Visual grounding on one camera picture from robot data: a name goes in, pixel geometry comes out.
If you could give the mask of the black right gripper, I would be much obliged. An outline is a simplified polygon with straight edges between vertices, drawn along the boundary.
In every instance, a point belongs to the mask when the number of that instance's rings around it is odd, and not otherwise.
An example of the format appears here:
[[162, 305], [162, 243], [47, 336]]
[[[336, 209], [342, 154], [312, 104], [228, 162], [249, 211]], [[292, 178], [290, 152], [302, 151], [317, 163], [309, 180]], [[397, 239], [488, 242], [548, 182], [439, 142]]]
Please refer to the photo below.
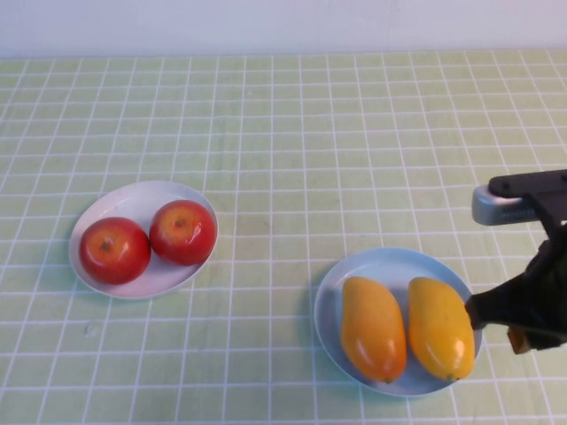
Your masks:
[[465, 309], [473, 330], [489, 324], [511, 327], [509, 341], [516, 354], [565, 344], [566, 227], [553, 229], [523, 274], [471, 295]]

